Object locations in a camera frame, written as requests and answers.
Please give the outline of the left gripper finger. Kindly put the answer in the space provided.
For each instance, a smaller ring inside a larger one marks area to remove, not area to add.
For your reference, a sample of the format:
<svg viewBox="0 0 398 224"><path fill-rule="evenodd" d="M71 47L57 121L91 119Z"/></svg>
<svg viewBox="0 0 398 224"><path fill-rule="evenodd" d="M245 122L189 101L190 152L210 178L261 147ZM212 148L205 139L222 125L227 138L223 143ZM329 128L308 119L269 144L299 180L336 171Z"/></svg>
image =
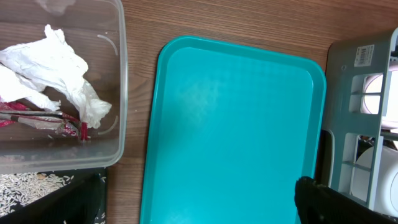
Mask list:
<svg viewBox="0 0 398 224"><path fill-rule="evenodd" d="M296 181L294 201L302 224L397 224L307 176Z"/></svg>

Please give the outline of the grey bowl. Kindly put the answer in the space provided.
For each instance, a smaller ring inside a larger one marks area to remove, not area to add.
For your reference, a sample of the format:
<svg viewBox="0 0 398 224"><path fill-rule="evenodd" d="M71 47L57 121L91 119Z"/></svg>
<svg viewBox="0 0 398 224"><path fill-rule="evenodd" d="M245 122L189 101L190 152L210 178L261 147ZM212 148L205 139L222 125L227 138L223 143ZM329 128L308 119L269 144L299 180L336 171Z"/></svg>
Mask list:
<svg viewBox="0 0 398 224"><path fill-rule="evenodd" d="M368 193L369 177L368 171L354 171L352 194L364 201ZM382 148L374 210L397 217L397 151L387 146Z"/></svg>

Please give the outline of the red snack wrapper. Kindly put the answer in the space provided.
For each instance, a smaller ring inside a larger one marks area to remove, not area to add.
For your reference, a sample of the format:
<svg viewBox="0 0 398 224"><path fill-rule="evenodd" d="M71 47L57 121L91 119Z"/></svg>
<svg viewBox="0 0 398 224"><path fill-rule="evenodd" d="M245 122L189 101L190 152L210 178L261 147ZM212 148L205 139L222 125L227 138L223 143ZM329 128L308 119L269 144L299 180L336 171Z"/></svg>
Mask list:
<svg viewBox="0 0 398 224"><path fill-rule="evenodd" d="M18 102L1 102L1 127L22 123L34 129L89 140L88 125L61 111L32 111Z"/></svg>

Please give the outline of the white napkin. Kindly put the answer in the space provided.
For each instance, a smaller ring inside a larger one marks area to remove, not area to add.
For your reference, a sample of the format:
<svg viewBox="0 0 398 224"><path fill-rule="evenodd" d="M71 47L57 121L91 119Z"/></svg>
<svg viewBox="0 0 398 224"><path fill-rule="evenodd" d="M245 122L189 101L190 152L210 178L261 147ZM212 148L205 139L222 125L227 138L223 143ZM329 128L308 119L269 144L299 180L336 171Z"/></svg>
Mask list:
<svg viewBox="0 0 398 224"><path fill-rule="evenodd" d="M99 98L83 78L88 64L67 44L63 30L44 27L45 38L1 50L1 63L13 72L66 96L78 110L80 120L98 129L112 105Z"/></svg>

